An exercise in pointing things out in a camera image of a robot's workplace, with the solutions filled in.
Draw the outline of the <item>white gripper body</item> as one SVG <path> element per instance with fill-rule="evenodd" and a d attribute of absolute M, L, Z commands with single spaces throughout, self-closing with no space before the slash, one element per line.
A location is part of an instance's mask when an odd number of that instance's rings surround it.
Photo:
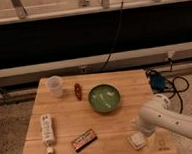
<path fill-rule="evenodd" d="M 151 135 L 150 126 L 145 123 L 140 117 L 136 117 L 130 122 L 130 126 L 137 131 L 140 131 L 145 136 L 149 137 Z"/>

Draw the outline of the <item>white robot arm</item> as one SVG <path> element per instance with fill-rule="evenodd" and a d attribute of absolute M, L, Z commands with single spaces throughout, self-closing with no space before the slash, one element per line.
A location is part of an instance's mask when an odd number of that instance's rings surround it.
<path fill-rule="evenodd" d="M 150 137 L 157 127 L 165 128 L 192 139 L 192 116 L 169 110 L 171 100 L 164 94 L 155 94 L 140 108 L 132 122 L 135 129 Z"/>

